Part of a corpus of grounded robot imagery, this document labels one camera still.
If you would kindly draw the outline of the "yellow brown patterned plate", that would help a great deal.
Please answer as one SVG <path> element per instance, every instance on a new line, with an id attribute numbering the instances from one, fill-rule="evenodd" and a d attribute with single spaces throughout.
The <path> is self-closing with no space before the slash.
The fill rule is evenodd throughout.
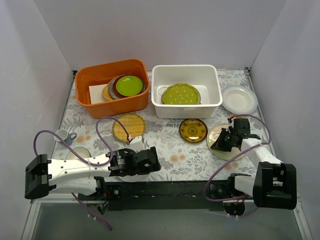
<path id="1" fill-rule="evenodd" d="M 185 119 L 179 125 L 179 134 L 188 143 L 198 144 L 208 135 L 207 125 L 200 119 Z"/>

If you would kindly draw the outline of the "white watermelon pattern plate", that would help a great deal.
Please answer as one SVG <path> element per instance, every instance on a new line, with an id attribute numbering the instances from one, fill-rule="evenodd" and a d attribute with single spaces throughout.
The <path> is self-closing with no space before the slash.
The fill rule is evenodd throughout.
<path id="1" fill-rule="evenodd" d="M 197 93 L 197 98 L 198 98 L 198 100 L 197 100 L 197 105 L 200 105 L 201 104 L 201 94 L 200 94 L 200 92 L 198 91 L 198 89 L 197 88 L 195 88 L 195 90 L 196 90 L 196 93 Z"/>

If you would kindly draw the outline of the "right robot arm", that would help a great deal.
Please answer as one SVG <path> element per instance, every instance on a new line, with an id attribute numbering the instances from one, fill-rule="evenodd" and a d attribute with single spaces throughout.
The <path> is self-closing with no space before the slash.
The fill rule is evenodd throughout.
<path id="1" fill-rule="evenodd" d="M 226 180 L 205 184 L 205 197 L 212 202 L 240 200 L 250 197 L 256 207 L 294 210 L 297 205 L 297 171 L 293 164 L 284 163 L 266 148 L 270 141 L 262 141 L 251 132 L 248 115 L 228 118 L 212 150 L 230 152 L 237 148 L 238 157 L 246 155 L 256 168 L 255 176 L 232 173 Z"/>

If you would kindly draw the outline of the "cream plate with twig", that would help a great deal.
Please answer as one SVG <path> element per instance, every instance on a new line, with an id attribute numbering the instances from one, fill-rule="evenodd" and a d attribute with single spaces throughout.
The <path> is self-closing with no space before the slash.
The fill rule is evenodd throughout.
<path id="1" fill-rule="evenodd" d="M 232 148 L 231 152 L 224 152 L 224 151 L 220 151 L 220 150 L 216 150 L 216 149 L 211 149 L 211 146 L 213 145 L 213 143 L 218 139 L 222 128 L 227 128 L 229 125 L 227 123 L 222 123 L 222 124 L 217 124 L 214 127 L 212 127 L 209 132 L 208 135 L 206 137 L 206 142 L 207 142 L 207 146 L 209 148 L 209 150 L 218 158 L 225 160 L 225 161 L 229 161 L 230 159 L 232 159 L 234 156 L 238 155 L 241 151 L 235 147 Z"/>

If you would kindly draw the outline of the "green polka dot plate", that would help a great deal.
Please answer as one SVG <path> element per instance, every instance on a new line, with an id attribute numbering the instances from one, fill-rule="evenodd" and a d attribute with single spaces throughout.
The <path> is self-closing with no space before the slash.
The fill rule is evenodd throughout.
<path id="1" fill-rule="evenodd" d="M 194 86 L 187 83 L 177 83 L 164 91 L 161 102 L 165 105 L 197 105 L 198 94 Z"/>

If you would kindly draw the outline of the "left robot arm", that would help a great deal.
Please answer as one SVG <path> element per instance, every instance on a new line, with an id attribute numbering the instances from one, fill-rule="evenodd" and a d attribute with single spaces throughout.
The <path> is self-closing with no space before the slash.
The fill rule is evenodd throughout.
<path id="1" fill-rule="evenodd" d="M 98 179 L 148 175 L 160 169 L 155 147 L 139 152 L 124 148 L 85 160 L 49 159 L 46 154 L 40 154 L 25 168 L 24 197 L 35 200 L 57 191 L 91 195 L 101 200 L 107 191 Z"/>

